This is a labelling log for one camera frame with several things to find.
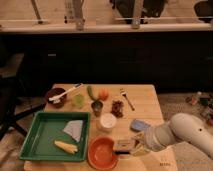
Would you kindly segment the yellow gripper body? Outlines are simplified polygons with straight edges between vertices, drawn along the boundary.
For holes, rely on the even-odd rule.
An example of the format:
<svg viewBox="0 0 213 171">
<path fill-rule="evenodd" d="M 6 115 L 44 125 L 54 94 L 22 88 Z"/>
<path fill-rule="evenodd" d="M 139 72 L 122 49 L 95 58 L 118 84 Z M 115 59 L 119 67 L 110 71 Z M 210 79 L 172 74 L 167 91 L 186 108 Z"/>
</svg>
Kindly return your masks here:
<svg viewBox="0 0 213 171">
<path fill-rule="evenodd" d="M 132 137 L 132 140 L 136 142 L 135 147 L 130 151 L 132 156 L 143 156 L 150 152 L 150 150 L 145 145 L 144 133 L 139 133 Z"/>
</svg>

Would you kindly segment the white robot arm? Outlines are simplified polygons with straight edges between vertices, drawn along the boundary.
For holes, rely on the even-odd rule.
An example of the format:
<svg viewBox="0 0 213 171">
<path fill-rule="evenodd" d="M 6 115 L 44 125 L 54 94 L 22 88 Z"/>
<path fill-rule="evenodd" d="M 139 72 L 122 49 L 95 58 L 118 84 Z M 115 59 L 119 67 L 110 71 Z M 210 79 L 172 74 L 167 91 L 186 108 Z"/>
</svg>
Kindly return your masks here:
<svg viewBox="0 0 213 171">
<path fill-rule="evenodd" d="M 134 140 L 138 144 L 130 151 L 133 156 L 159 152 L 168 146 L 187 142 L 213 160 L 213 135 L 205 128 L 203 121 L 194 115 L 175 114 L 163 124 L 150 126 Z"/>
</svg>

